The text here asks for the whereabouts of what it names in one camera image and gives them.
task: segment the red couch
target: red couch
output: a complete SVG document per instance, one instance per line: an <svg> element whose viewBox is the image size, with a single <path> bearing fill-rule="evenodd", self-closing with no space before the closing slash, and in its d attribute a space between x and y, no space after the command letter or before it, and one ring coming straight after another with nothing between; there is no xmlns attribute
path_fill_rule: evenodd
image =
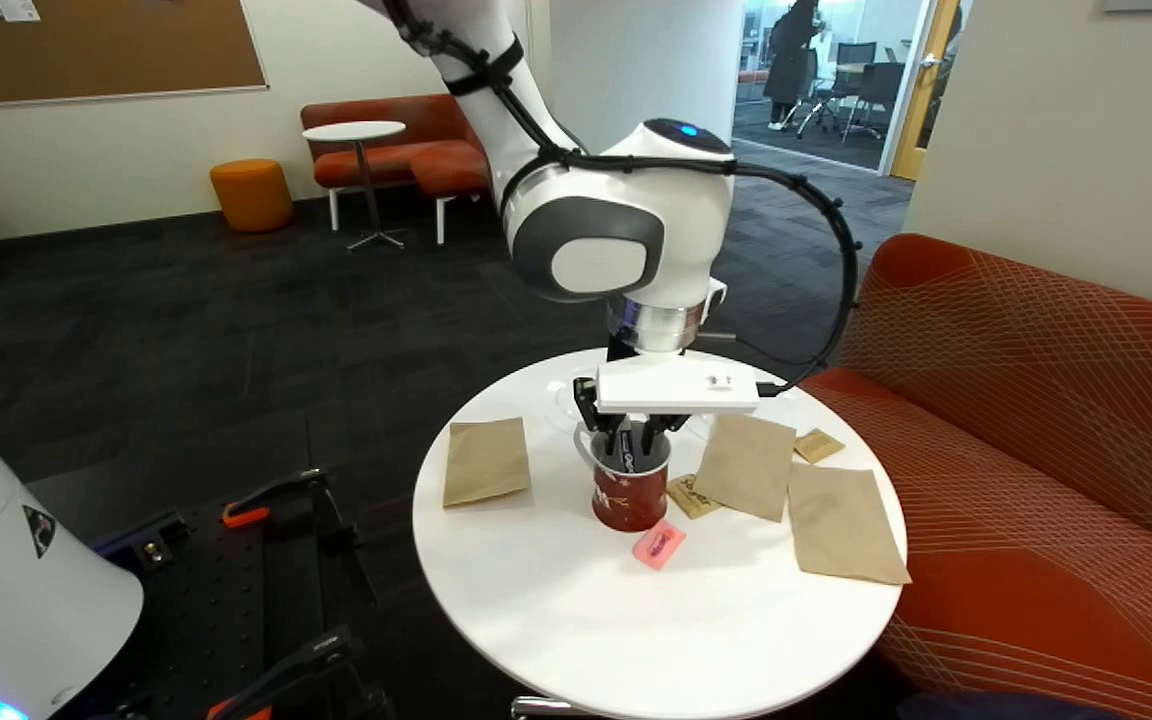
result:
<svg viewBox="0 0 1152 720"><path fill-rule="evenodd" d="M376 187L417 185L422 194L437 201L437 244L442 244L448 201L479 194L492 187L486 155L453 96L373 96L298 106L305 129L341 118L407 122L398 137L366 144L364 155ZM309 152L311 180L327 187L332 232L341 232L334 190L359 185L354 152L318 144L309 144Z"/></svg>
<svg viewBox="0 0 1152 720"><path fill-rule="evenodd" d="M1152 720L1152 301L897 234L804 388L906 515L878 652L929 692Z"/></svg>

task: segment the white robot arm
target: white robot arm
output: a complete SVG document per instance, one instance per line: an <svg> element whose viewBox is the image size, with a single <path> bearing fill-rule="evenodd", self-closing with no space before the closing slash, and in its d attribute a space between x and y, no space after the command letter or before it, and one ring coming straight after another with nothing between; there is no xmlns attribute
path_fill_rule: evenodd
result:
<svg viewBox="0 0 1152 720"><path fill-rule="evenodd" d="M829 214L842 248L842 305L850 301L850 232L806 180L743 168L720 137L689 118L643 118L607 152L585 152L551 118L500 0L364 3L438 68L477 129L517 277L547 301L607 301L607 363L577 385L593 423L734 411L767 391L731 363L689 355L723 296L709 270L727 232L734 171L780 176Z"/></svg>

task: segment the brown paper bag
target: brown paper bag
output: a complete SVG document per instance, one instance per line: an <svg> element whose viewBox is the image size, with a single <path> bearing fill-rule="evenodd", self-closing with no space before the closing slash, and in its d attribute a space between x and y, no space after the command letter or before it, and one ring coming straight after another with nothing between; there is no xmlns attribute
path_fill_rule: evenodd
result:
<svg viewBox="0 0 1152 720"><path fill-rule="evenodd" d="M723 506L785 519L795 433L754 415L717 415L690 488Z"/></svg>
<svg viewBox="0 0 1152 720"><path fill-rule="evenodd" d="M525 418L453 423L442 506L531 488Z"/></svg>
<svg viewBox="0 0 1152 720"><path fill-rule="evenodd" d="M785 497L804 573L906 585L871 473L799 464Z"/></svg>

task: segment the person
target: person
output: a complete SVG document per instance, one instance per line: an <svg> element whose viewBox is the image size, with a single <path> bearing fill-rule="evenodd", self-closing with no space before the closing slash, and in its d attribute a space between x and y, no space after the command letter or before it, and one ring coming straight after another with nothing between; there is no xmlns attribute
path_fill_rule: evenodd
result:
<svg viewBox="0 0 1152 720"><path fill-rule="evenodd" d="M795 0L773 22L773 68L764 82L764 96L773 100L773 117L767 117L773 130L785 130L792 102L806 96L806 82L815 77L810 35L819 27L825 27L819 0Z"/></svg>

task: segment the round white table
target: round white table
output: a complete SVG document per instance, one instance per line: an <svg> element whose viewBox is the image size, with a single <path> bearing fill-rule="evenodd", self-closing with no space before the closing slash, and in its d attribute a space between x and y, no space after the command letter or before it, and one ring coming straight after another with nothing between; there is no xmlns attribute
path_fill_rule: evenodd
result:
<svg viewBox="0 0 1152 720"><path fill-rule="evenodd" d="M806 574L787 524L727 506L689 519L671 502L663 519L689 540L659 573L639 562L639 530L593 515L593 473L570 445L570 377L593 377L601 355L526 363L448 418L525 415L526 490L442 506L448 429L430 438L413 530L448 620L519 682L594 714L761 714L838 681L890 620L898 588ZM754 415L842 438L819 466L866 466L906 551L887 473L836 411L792 388ZM701 466L709 429L712 415L690 415L671 433L671 479Z"/></svg>
<svg viewBox="0 0 1152 720"><path fill-rule="evenodd" d="M366 144L385 139L385 137L398 137L407 122L404 118L341 118L341 122L315 122L305 129L309 144L348 144L354 152L359 165L359 187L366 194L366 214L373 214L373 232L350 239L348 248L364 248L364 244L390 244L404 248L404 239L395 239L390 232L379 227L379 206L376 206L376 180L366 168Z"/></svg>

